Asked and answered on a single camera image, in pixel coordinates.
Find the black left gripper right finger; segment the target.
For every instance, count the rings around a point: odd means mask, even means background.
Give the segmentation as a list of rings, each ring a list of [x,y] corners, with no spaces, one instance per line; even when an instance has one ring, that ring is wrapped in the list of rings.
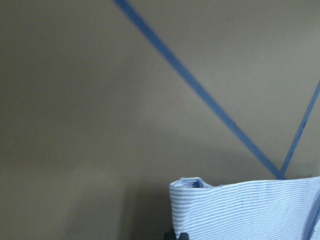
[[[189,240],[189,234],[186,233],[186,232],[182,232],[182,233],[179,235],[178,240]]]

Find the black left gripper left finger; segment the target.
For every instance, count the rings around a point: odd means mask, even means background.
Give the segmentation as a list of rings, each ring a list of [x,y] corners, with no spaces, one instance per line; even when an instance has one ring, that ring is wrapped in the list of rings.
[[[173,231],[165,232],[163,235],[164,240],[176,240],[176,234]]]

